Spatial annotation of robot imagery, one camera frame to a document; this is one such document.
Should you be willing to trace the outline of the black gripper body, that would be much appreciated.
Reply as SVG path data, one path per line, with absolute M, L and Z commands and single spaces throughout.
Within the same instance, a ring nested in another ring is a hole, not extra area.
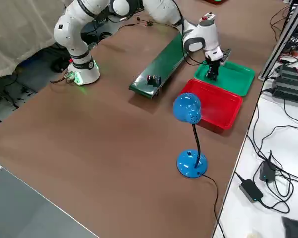
M 220 62 L 221 62 L 221 60 L 220 60 L 220 59 L 217 59 L 217 60 L 211 60 L 210 57 L 206 57 L 206 58 L 205 58 L 205 62 L 206 62 L 206 64 L 207 64 L 209 67 L 219 67 L 219 66 L 220 66 Z

